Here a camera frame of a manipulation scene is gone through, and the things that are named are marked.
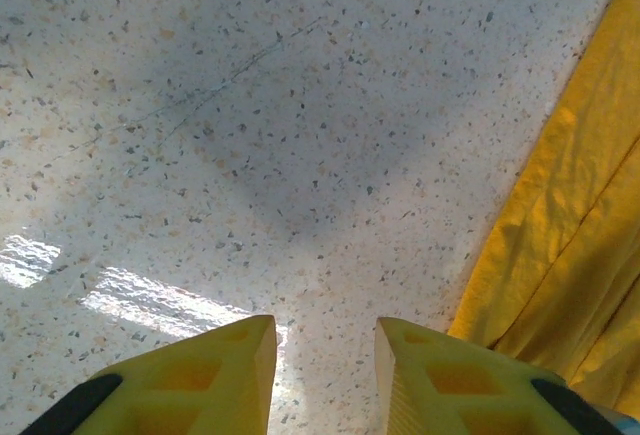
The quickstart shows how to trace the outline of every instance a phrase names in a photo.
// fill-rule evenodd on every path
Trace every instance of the black rubber tip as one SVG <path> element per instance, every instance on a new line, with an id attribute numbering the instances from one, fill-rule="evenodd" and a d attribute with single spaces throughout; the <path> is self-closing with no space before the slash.
<path id="1" fill-rule="evenodd" d="M 531 385 L 580 435 L 622 435 L 622 432 L 573 390 L 548 380 Z"/>
<path id="2" fill-rule="evenodd" d="M 20 435 L 71 435 L 121 383 L 122 377 L 115 373 L 81 383 Z"/>

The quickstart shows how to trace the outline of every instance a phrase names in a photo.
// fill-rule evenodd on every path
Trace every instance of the hole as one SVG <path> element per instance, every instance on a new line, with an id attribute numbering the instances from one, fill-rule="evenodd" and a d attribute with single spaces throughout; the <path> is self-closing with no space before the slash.
<path id="1" fill-rule="evenodd" d="M 233 331 L 229 330 L 229 333 L 227 333 L 224 336 L 224 339 L 227 342 L 240 342 L 245 338 L 247 338 L 248 336 L 249 336 L 248 330 L 233 330 Z"/>
<path id="2" fill-rule="evenodd" d="M 156 375 L 150 388 L 159 390 L 202 391 L 211 386 L 220 371 L 221 364 L 201 360 L 183 360 L 174 363 Z"/>
<path id="3" fill-rule="evenodd" d="M 527 413 L 469 411 L 461 414 L 469 435 L 542 435 L 544 431 Z"/>
<path id="4" fill-rule="evenodd" d="M 428 366 L 427 375 L 436 390 L 443 394 L 498 395 L 502 393 L 491 375 L 477 365 L 458 363 Z"/>
<path id="5" fill-rule="evenodd" d="M 430 343 L 428 338 L 411 332 L 406 332 L 404 334 L 404 341 L 407 343 Z"/>
<path id="6" fill-rule="evenodd" d="M 176 406 L 144 406 L 135 409 L 135 435 L 186 435 L 200 410 Z"/>

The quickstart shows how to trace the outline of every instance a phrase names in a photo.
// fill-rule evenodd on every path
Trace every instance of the yellow fabric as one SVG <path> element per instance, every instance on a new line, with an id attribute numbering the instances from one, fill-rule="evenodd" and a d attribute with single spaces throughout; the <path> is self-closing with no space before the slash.
<path id="1" fill-rule="evenodd" d="M 613 0 L 475 266 L 450 335 L 640 418 L 640 0 Z"/>

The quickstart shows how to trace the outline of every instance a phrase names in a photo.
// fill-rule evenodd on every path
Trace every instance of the speckled floor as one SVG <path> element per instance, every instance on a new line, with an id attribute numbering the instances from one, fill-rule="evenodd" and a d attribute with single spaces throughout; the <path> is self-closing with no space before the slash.
<path id="1" fill-rule="evenodd" d="M 1 0 L 0 432 L 273 313 L 270 433 L 377 433 L 608 0 Z"/>

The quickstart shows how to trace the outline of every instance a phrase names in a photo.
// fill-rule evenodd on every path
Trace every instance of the floor crack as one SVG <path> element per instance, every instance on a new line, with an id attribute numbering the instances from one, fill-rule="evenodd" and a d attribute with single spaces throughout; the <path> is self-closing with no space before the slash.
<path id="1" fill-rule="evenodd" d="M 189 121 L 190 118 L 192 118 L 197 112 L 198 110 L 200 110 L 205 104 L 207 104 L 208 102 L 210 102 L 211 100 L 213 100 L 216 95 L 218 95 L 221 91 L 223 91 L 225 88 L 227 88 L 229 85 L 235 83 L 235 81 L 238 79 L 238 77 L 240 77 L 240 75 L 242 75 L 243 73 L 249 71 L 253 66 L 255 66 L 258 62 L 260 62 L 261 60 L 263 60 L 264 58 L 266 58 L 267 56 L 271 55 L 273 52 L 275 52 L 278 49 L 283 48 L 284 43 L 288 40 L 293 39 L 294 37 L 300 35 L 300 34 L 309 34 L 311 33 L 314 29 L 315 26 L 317 25 L 317 23 L 322 19 L 322 17 L 318 17 L 315 20 L 313 20 L 312 22 L 306 24 L 304 27 L 299 28 L 298 30 L 296 30 L 295 32 L 291 33 L 288 36 L 282 36 L 279 32 L 277 33 L 276 36 L 276 41 L 267 45 L 266 47 L 262 48 L 261 50 L 259 50 L 258 52 L 254 53 L 253 55 L 251 55 L 247 60 L 245 60 L 242 65 L 240 65 L 238 68 L 236 68 L 231 75 L 229 76 L 229 78 L 224 78 L 222 79 L 222 82 L 220 84 L 218 84 L 217 86 L 214 86 L 213 88 L 208 89 L 207 91 L 204 92 L 204 96 L 203 98 L 196 104 L 196 106 L 182 119 L 180 120 L 180 122 L 178 122 L 170 131 L 169 133 L 160 141 L 160 143 L 158 143 L 157 148 L 162 147 L 167 140 L 169 140 L 169 138 L 171 138 L 185 123 L 187 123 Z M 178 100 L 175 103 L 171 103 L 168 105 L 165 105 L 163 107 L 157 108 L 147 114 L 145 114 L 144 116 L 138 118 L 138 119 L 134 119 L 131 120 L 129 122 L 117 125 L 115 127 L 106 129 L 106 130 L 102 130 L 97 136 L 91 138 L 90 140 L 87 140 L 83 143 L 81 143 L 80 145 L 77 145 L 75 147 L 70 148 L 68 151 L 66 151 L 65 153 L 62 153 L 60 155 L 57 155 L 56 157 L 54 157 L 47 165 L 51 165 L 53 162 L 60 160 L 61 158 L 65 158 L 69 155 L 71 155 L 72 153 L 74 153 L 75 151 L 81 149 L 81 148 L 86 148 L 89 147 L 91 145 L 93 145 L 94 143 L 97 143 L 100 139 L 102 139 L 104 136 L 106 135 L 111 135 L 114 132 L 117 132 L 119 130 L 122 129 L 126 129 L 134 124 L 138 124 L 138 123 L 142 123 L 146 120 L 148 120 L 149 118 L 153 117 L 153 116 L 157 116 L 160 113 L 175 108 L 179 105 L 183 105 L 191 100 L 193 100 L 194 98 L 197 97 L 198 92 L 201 92 L 201 89 L 195 89 L 192 92 L 190 92 L 189 94 L 187 94 L 184 98 Z M 129 168 L 126 172 L 125 175 L 127 176 L 132 176 L 131 172 L 140 165 L 140 163 L 136 163 L 133 167 Z"/>

